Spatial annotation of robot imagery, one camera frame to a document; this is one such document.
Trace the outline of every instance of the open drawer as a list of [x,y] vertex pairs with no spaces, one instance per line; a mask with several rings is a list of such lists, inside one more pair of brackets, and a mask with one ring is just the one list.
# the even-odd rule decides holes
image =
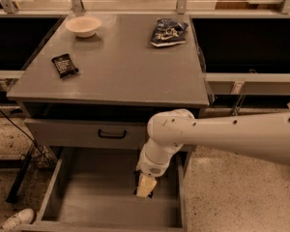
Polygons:
[[186,231],[180,153],[158,178],[153,198],[138,198],[138,151],[64,148],[37,220],[22,231]]
[[145,123],[26,119],[41,145],[110,149],[139,149],[146,140]]

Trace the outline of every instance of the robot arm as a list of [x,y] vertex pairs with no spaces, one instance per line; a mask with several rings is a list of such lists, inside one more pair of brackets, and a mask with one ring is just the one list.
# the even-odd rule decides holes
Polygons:
[[290,165],[290,112],[195,119],[178,109],[154,115],[147,127],[136,170],[141,171],[137,196],[146,197],[170,159],[184,144],[203,145]]

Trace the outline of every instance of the gray table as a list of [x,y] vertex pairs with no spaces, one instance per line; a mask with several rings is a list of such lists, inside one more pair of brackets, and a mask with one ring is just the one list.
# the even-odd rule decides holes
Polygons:
[[[187,15],[94,15],[101,19],[102,27],[88,39],[77,38],[64,21],[8,98],[18,102],[208,106]],[[170,16],[189,24],[187,42],[155,48],[150,39],[156,21]],[[60,79],[51,59],[64,53],[71,55],[79,74]]]
[[[130,113],[132,119],[144,118],[144,107],[208,106],[192,28],[185,44],[155,48],[150,39],[157,19],[170,15],[97,16],[102,27],[89,39],[76,38],[64,22],[8,93],[31,117],[25,123],[39,144],[53,151],[64,148],[36,223],[22,231],[75,231],[66,223],[71,219],[82,224],[77,231],[101,231],[100,226],[118,232],[186,231],[183,178],[192,148],[178,153],[168,174],[159,178],[155,198],[139,202],[132,195],[132,173],[135,150],[147,138],[147,120],[123,118]],[[172,17],[190,24],[186,15]],[[60,79],[51,59],[64,53],[80,71]],[[67,110],[68,119],[62,118]],[[98,116],[79,119],[85,111]],[[149,214],[151,219],[144,220]]]

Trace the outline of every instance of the speckled floor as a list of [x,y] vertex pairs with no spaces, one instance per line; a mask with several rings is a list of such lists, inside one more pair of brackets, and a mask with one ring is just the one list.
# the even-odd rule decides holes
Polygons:
[[[209,111],[207,116],[228,114]],[[26,130],[22,118],[13,120]],[[0,155],[21,156],[29,146],[30,141],[0,117]],[[16,169],[0,169],[0,222],[27,207],[38,211],[51,177],[51,172],[31,165],[19,201],[9,204],[5,199],[16,174]],[[188,232],[290,232],[288,166],[198,147],[185,178],[185,196]]]

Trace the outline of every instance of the shoe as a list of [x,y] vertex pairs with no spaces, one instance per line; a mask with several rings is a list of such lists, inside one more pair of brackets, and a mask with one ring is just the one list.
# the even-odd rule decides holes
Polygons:
[[0,224],[0,232],[14,231],[20,224],[30,224],[35,217],[32,209],[24,209]]

